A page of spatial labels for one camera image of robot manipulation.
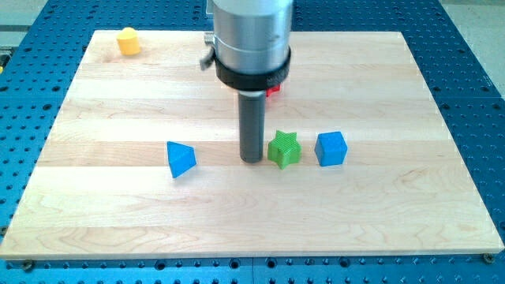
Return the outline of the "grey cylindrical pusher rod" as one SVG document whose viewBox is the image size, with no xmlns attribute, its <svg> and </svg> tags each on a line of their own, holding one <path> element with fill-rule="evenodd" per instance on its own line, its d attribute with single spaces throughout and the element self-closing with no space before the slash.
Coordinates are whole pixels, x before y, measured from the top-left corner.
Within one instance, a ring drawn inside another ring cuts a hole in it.
<svg viewBox="0 0 505 284">
<path fill-rule="evenodd" d="M 264 153 L 266 91 L 238 92 L 240 157 L 258 163 Z"/>
</svg>

